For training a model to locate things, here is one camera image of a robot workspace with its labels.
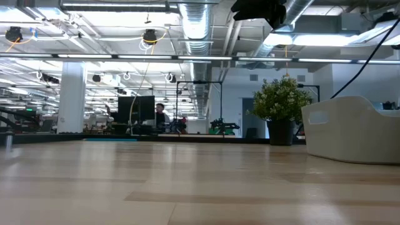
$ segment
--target column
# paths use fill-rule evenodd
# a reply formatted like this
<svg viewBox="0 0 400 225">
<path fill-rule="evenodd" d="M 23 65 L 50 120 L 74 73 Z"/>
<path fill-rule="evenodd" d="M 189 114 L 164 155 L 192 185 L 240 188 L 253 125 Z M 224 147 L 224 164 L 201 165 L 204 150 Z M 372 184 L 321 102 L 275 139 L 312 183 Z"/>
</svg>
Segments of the column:
<svg viewBox="0 0 400 225">
<path fill-rule="evenodd" d="M 62 64 L 57 133 L 83 131 L 87 72 L 84 62 Z"/>
</svg>

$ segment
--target black metal frame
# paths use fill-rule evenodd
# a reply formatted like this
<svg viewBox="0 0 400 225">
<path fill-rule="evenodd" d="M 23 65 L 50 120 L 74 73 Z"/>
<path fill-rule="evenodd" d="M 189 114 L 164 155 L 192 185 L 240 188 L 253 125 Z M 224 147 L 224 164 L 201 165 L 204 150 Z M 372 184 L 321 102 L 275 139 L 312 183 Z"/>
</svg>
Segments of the black metal frame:
<svg viewBox="0 0 400 225">
<path fill-rule="evenodd" d="M 175 118 L 178 118 L 178 97 L 179 97 L 179 84 L 219 84 L 221 86 L 220 98 L 220 118 L 223 117 L 223 82 L 221 81 L 177 81 L 176 82 L 176 113 Z"/>
<path fill-rule="evenodd" d="M 297 86 L 299 88 L 306 88 L 306 87 L 317 88 L 318 102 L 321 102 L 321 95 L 320 95 L 320 87 L 319 87 L 319 85 L 298 84 Z"/>
</svg>

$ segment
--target exposed ceiling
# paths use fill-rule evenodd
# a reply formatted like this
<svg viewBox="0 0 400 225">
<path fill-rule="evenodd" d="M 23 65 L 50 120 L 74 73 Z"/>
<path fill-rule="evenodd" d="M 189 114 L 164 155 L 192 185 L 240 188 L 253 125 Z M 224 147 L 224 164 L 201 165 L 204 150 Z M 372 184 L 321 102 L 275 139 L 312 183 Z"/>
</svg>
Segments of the exposed ceiling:
<svg viewBox="0 0 400 225">
<path fill-rule="evenodd" d="M 148 3 L 148 1 L 111 1 L 113 3 Z M 211 18 L 211 36 L 208 41 L 211 43 L 211 55 L 221 55 L 226 34 L 228 32 L 228 21 L 230 18 L 230 7 L 235 1 L 225 0 L 219 4 L 212 5 Z M 320 15 L 320 16 L 337 16 L 347 11 L 347 13 L 369 12 L 382 7 L 396 4 L 398 1 L 342 1 L 342 0 L 315 0 L 304 15 Z M 11 43 L 5 39 L 4 35 L 10 26 L 21 26 L 23 41 L 27 41 L 32 36 L 31 28 L 34 28 L 37 37 L 34 37 L 26 44 L 16 44 L 9 52 L 10 53 L 89 53 L 89 54 L 166 54 L 166 55 L 183 55 L 186 54 L 186 41 L 184 30 L 182 27 L 181 16 L 176 13 L 160 13 L 160 12 L 100 12 L 100 11 L 65 11 L 69 17 L 64 17 L 60 14 L 61 23 L 57 21 L 42 22 L 34 20 L 24 14 L 22 11 L 13 7 L 0 7 L 0 52 L 5 52 L 10 48 Z M 248 53 L 254 51 L 264 41 L 265 21 L 244 21 L 240 31 L 238 32 L 239 39 L 236 41 L 232 53 Z M 154 49 L 149 48 L 143 50 L 145 44 L 142 45 L 141 36 L 146 29 L 155 29 L 157 37 L 164 38 L 157 42 Z M 390 47 L 383 48 L 378 58 L 388 57 L 385 53 Z M 289 45 L 287 48 L 275 47 L 272 53 L 276 57 L 297 57 L 297 58 L 353 58 L 356 55 L 358 58 L 363 58 L 365 54 L 346 55 L 346 47 L 316 47 L 316 46 L 296 46 Z M 357 49 L 352 48 L 352 52 L 357 52 Z M 107 86 L 106 83 L 95 83 L 91 77 L 94 74 L 113 74 L 121 76 L 121 85 L 126 87 L 138 87 L 143 74 L 147 68 L 146 62 L 88 62 L 87 69 L 89 71 L 88 85 L 90 86 Z M 284 62 L 275 63 L 274 67 L 280 69 L 286 66 Z M 313 71 L 320 64 L 303 63 L 290 64 L 291 68 L 307 68 Z M 46 85 L 45 82 L 37 78 L 37 72 L 42 71 L 50 76 L 61 79 L 62 62 L 59 61 L 22 61 L 22 60 L 6 60 L 0 61 L 0 85 L 7 84 L 22 84 L 22 85 Z M 129 73 L 129 79 L 123 79 L 123 74 Z M 158 97 L 158 101 L 167 102 L 168 113 L 172 115 L 173 90 L 176 85 L 166 81 L 166 74 L 174 74 L 178 81 L 190 81 L 191 67 L 190 63 L 155 63 L 149 65 L 148 73 L 144 81 L 144 90 L 139 94 L 148 95 L 154 94 Z M 9 89 L 3 89 L 3 96 L 9 98 L 22 97 L 34 98 L 35 102 L 55 104 L 54 109 L 43 110 L 43 114 L 49 114 L 57 109 L 57 98 L 59 88 L 38 89 L 31 88 L 28 92 L 32 97 L 27 97 L 25 94 L 10 92 Z M 188 91 L 183 91 L 182 98 L 186 98 L 186 102 L 182 102 L 185 106 L 187 114 L 197 117 L 198 108 L 196 102 L 199 101 L 194 96 L 192 88 Z M 115 89 L 109 90 L 88 90 L 87 91 L 87 112 L 103 113 L 101 106 L 107 103 L 116 108 L 116 102 L 111 97 L 116 97 L 119 94 Z M 8 101 L 0 102 L 2 106 L 14 106 L 20 104 L 30 104 L 30 101 Z"/>
</svg>

